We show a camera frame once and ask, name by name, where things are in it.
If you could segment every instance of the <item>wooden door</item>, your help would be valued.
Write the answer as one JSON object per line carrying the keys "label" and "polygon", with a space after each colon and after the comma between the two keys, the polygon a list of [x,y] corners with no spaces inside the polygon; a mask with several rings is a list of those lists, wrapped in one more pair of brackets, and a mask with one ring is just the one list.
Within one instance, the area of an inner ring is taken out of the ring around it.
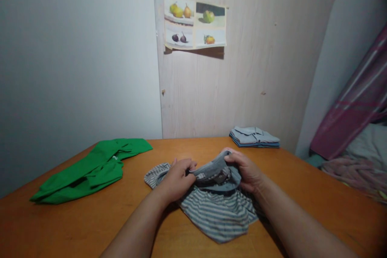
{"label": "wooden door", "polygon": [[164,54],[155,0],[163,138],[257,126],[294,152],[334,0],[201,1],[229,7],[223,59]]}

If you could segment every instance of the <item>white wall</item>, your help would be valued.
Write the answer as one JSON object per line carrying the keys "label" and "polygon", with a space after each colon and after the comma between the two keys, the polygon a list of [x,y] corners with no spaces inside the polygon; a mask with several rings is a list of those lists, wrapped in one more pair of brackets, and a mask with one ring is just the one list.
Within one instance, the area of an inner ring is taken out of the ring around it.
{"label": "white wall", "polygon": [[297,144],[306,158],[324,116],[387,22],[387,0],[335,0]]}
{"label": "white wall", "polygon": [[0,197],[99,140],[162,138],[154,0],[1,0],[0,31]]}

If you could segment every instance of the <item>wooden table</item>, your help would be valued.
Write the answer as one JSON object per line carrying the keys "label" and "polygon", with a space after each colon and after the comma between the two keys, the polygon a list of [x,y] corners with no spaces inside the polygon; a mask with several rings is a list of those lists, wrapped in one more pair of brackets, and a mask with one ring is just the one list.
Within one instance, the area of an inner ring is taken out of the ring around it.
{"label": "wooden table", "polygon": [[[2,257],[97,257],[140,201],[151,191],[144,175],[176,157],[201,166],[220,150],[238,147],[229,137],[150,140],[153,150],[124,162],[123,178],[93,195],[61,205],[28,199],[55,174],[87,155],[92,147],[0,200]],[[283,149],[239,149],[313,217],[360,256],[382,255],[387,211],[354,189]],[[164,219],[153,257],[277,257],[275,236],[258,221],[249,233],[218,245],[202,234],[180,209]]]}

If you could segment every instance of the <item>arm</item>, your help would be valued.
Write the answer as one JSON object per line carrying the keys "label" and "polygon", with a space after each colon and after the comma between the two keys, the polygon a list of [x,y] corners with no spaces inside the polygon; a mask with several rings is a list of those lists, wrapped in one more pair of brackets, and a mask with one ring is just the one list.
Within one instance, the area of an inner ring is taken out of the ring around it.
{"label": "arm", "polygon": [[190,159],[175,160],[160,185],[148,194],[130,215],[101,258],[149,257],[162,213],[195,182],[193,174],[185,176],[185,170],[194,170],[195,166],[196,162]]}
{"label": "arm", "polygon": [[227,162],[239,165],[241,187],[253,193],[290,257],[357,257],[305,212],[245,155],[231,148]]}

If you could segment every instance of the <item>poster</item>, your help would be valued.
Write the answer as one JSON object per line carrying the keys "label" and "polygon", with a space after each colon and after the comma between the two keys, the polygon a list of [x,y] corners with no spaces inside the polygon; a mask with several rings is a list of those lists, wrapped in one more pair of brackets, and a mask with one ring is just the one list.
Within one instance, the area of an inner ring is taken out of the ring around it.
{"label": "poster", "polygon": [[227,7],[192,0],[164,0],[165,46],[193,50],[226,46]]}

